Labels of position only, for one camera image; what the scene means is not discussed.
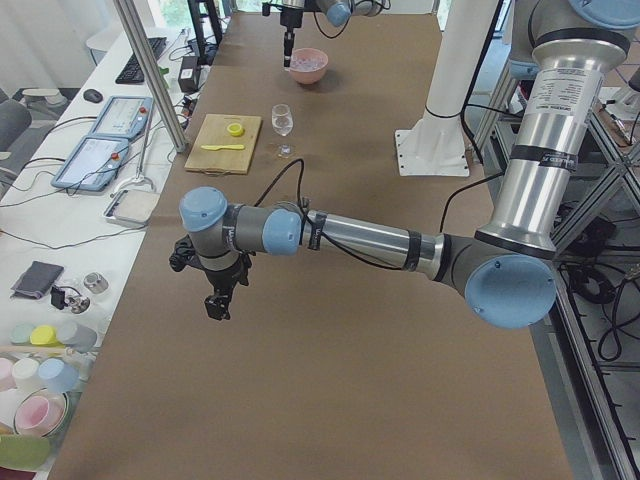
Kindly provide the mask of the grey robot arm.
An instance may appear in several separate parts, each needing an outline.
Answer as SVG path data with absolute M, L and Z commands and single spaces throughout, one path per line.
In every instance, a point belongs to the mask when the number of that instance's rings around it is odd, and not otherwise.
M 546 316 L 556 286 L 550 232 L 606 74 L 627 56 L 639 24 L 635 1 L 520 1 L 512 48 L 538 68 L 490 221 L 473 237 L 428 236 L 300 205 L 230 203 L 212 187 L 180 201 L 185 236 L 173 270 L 203 271 L 208 315 L 229 318 L 251 255 L 292 255 L 330 243 L 366 263 L 415 271 L 457 290 L 485 322 L 521 328 Z
M 263 4 L 263 15 L 268 16 L 271 8 L 280 12 L 280 24 L 285 28 L 283 37 L 283 66 L 288 69 L 295 45 L 295 33 L 302 26 L 305 13 L 322 13 L 328 22 L 337 28 L 347 25 L 353 16 L 373 17 L 391 7 L 390 1 L 276 1 Z

